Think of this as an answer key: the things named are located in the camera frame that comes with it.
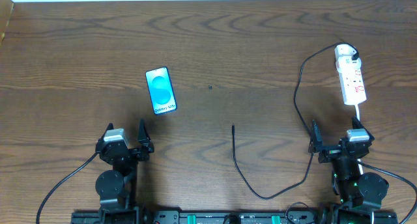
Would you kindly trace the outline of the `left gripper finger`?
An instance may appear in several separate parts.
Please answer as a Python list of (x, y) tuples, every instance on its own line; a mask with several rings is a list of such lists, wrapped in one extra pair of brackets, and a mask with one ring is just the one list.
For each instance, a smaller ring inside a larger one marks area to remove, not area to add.
[(104, 132), (104, 134), (103, 135), (105, 135), (106, 133), (107, 133), (107, 131), (109, 131), (109, 130), (113, 130), (114, 129), (114, 126), (113, 126), (113, 124), (110, 122), (109, 124), (108, 124), (108, 126), (107, 126), (107, 128), (106, 128), (106, 130), (105, 130), (105, 132)]
[(145, 121), (143, 119), (141, 119), (139, 122), (137, 141), (142, 148), (147, 150), (147, 152), (154, 152), (154, 144), (147, 132), (147, 129), (145, 127)]

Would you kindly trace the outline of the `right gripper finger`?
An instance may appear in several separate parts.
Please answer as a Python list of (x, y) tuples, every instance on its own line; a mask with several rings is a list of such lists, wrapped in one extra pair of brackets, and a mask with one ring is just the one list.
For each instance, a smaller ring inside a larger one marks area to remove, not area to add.
[(321, 137), (320, 129), (318, 124), (313, 120), (311, 122), (311, 135), (308, 152), (318, 153), (323, 148), (323, 139)]
[(363, 124), (358, 120), (357, 117), (352, 117), (352, 128), (353, 129), (364, 128), (370, 136), (370, 139), (368, 141), (374, 141), (375, 140), (374, 136), (363, 126)]

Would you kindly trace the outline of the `smartphone with blue screen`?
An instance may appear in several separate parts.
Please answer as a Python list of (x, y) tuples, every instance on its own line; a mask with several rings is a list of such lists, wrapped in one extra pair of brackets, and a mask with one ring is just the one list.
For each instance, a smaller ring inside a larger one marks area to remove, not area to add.
[(177, 101), (169, 70), (166, 66), (145, 72), (147, 86), (155, 115), (177, 110)]

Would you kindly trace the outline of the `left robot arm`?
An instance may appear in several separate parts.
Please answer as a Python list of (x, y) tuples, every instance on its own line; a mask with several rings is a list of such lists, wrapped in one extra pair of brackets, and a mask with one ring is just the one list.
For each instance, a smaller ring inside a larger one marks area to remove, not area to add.
[(139, 122), (136, 148), (128, 148), (122, 128), (108, 124), (96, 143), (99, 158), (112, 166), (96, 180), (95, 189), (100, 197), (101, 223), (152, 223), (149, 210), (136, 202), (137, 166), (148, 161), (154, 145), (147, 133), (143, 119)]

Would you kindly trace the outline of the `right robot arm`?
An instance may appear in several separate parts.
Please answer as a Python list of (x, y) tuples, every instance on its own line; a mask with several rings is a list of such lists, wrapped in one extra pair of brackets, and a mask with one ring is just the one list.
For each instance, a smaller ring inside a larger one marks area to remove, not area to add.
[(352, 118), (352, 129), (347, 130), (336, 145), (323, 143), (319, 126), (311, 123), (309, 152), (319, 155), (319, 163), (332, 164), (332, 187), (339, 196), (339, 204), (320, 209), (319, 223), (372, 223), (373, 213), (381, 209), (389, 183), (377, 173), (363, 173), (359, 159), (369, 154), (375, 138), (362, 123)]

